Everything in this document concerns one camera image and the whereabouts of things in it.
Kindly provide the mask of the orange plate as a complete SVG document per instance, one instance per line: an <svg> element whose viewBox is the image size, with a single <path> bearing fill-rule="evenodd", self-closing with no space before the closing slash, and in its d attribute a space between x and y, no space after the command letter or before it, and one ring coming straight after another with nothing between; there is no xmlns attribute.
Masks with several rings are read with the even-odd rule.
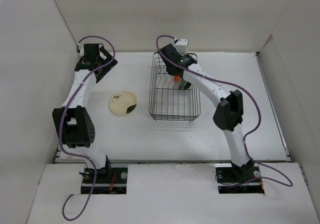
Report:
<svg viewBox="0 0 320 224"><path fill-rule="evenodd" d="M186 85L186 82L181 78L179 77L179 81L178 82L174 82L173 81L173 89L178 89L178 90L183 90L184 89L184 86Z"/></svg>

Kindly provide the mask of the cream plate with black spot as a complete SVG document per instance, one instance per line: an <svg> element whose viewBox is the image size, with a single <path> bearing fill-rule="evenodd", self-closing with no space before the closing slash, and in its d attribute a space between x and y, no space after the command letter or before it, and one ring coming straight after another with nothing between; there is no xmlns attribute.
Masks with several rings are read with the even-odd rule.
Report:
<svg viewBox="0 0 320 224"><path fill-rule="evenodd" d="M136 96L129 91L120 91L109 100L109 109L116 116L126 116L133 112L137 106Z"/></svg>

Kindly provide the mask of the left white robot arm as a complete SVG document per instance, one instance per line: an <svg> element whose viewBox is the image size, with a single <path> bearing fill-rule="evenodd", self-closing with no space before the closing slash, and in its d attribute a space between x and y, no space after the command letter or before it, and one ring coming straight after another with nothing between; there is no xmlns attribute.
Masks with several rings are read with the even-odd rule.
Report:
<svg viewBox="0 0 320 224"><path fill-rule="evenodd" d="M57 135L65 153L84 159L102 183L111 179L108 158L93 142L95 126L86 109L93 87L118 63L102 43L87 43L80 50L70 92L60 108L52 112Z"/></svg>

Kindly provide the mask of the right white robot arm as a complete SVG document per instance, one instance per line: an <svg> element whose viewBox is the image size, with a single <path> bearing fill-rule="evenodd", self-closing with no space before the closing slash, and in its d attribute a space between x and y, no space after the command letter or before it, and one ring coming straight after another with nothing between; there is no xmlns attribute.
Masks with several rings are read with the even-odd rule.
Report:
<svg viewBox="0 0 320 224"><path fill-rule="evenodd" d="M212 81L193 57L189 54L180 55L172 44L161 48L159 54L169 75L179 76L195 86L216 108L213 122L223 131L226 138L233 166L231 175L235 180L243 181L249 176L249 168L253 166L253 162L246 153L244 145L242 93L237 89L230 91Z"/></svg>

